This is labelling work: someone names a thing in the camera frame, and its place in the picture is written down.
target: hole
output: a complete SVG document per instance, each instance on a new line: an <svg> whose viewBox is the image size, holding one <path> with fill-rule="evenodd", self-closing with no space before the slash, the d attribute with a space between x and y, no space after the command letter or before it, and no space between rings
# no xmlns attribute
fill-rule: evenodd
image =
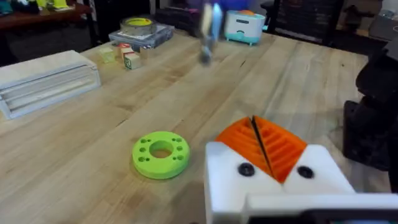
<svg viewBox="0 0 398 224"><path fill-rule="evenodd" d="M167 141L156 141L150 145L149 152L156 158L166 158L173 152L173 145Z"/></svg>
<svg viewBox="0 0 398 224"><path fill-rule="evenodd" d="M251 177L254 175L254 167L252 164L244 162L239 165L238 172L245 177Z"/></svg>
<svg viewBox="0 0 398 224"><path fill-rule="evenodd" d="M309 168L307 166L298 167L297 172L298 172L298 174L300 174L300 176L302 176L306 179L312 179L315 176L315 174L313 173L311 168Z"/></svg>

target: black chair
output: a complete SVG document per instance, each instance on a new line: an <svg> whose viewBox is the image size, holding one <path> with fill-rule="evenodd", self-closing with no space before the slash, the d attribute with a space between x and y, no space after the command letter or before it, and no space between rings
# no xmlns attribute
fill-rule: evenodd
<svg viewBox="0 0 398 224"><path fill-rule="evenodd" d="M268 32L330 45L344 0L275 0L267 11Z"/></svg>

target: wooden block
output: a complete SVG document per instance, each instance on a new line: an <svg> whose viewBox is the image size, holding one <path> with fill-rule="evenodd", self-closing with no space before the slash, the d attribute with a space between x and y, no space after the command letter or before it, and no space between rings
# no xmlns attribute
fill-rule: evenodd
<svg viewBox="0 0 398 224"><path fill-rule="evenodd" d="M141 67L141 58L135 54L126 54L124 55L124 66L126 66L127 69L135 69Z"/></svg>
<svg viewBox="0 0 398 224"><path fill-rule="evenodd" d="M121 51L122 60L124 60L124 56L126 54L134 53L134 51L132 50L131 47L129 47L129 48L121 48L120 51Z"/></svg>
<svg viewBox="0 0 398 224"><path fill-rule="evenodd" d="M97 66L73 50L9 65L0 74L0 110L7 119L101 85Z"/></svg>
<svg viewBox="0 0 398 224"><path fill-rule="evenodd" d="M157 55L156 51L157 50L151 46L140 47L139 49L140 57L142 59L150 59L155 57Z"/></svg>
<svg viewBox="0 0 398 224"><path fill-rule="evenodd" d="M110 47L104 47L100 49L99 54L104 60L104 63L114 62L114 53Z"/></svg>

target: small cube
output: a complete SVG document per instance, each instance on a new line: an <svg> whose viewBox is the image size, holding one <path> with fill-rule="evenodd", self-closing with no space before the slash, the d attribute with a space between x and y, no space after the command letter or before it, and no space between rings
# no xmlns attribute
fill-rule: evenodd
<svg viewBox="0 0 398 224"><path fill-rule="evenodd" d="M141 58L135 53L124 55L124 65L127 69L135 69L141 67Z"/></svg>
<svg viewBox="0 0 398 224"><path fill-rule="evenodd" d="M99 54L101 55L104 63L114 62L114 53L113 50L109 47L104 47L99 50Z"/></svg>
<svg viewBox="0 0 398 224"><path fill-rule="evenodd" d="M131 47L128 47L128 48L120 48L120 53L121 53L122 60L124 60L124 56L125 56L126 54L134 53L134 51L132 50Z"/></svg>

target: wooden table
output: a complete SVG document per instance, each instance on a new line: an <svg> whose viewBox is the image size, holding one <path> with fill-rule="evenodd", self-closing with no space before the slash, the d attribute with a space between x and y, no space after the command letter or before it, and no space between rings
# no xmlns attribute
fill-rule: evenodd
<svg viewBox="0 0 398 224"><path fill-rule="evenodd" d="M0 118L1 223L205 224L204 149L231 123L257 114L326 146L358 191L388 192L388 175L345 159L343 103L366 57L264 34L249 47L221 42L209 67L182 35L137 70L98 64L103 86L27 116ZM150 180L129 165L143 135L173 131L190 144L187 169Z"/></svg>

